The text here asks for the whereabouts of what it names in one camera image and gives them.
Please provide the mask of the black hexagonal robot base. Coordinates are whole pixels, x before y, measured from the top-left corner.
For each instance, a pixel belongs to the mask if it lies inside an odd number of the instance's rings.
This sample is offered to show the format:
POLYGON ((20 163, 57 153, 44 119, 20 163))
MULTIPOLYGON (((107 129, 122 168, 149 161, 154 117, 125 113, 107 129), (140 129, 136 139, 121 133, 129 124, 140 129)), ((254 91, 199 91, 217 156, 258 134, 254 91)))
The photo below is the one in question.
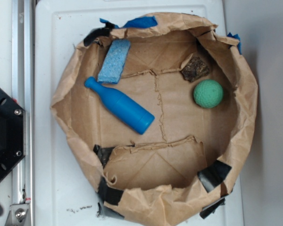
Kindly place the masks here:
POLYGON ((24 158, 24 114, 0 88, 0 182, 24 158))

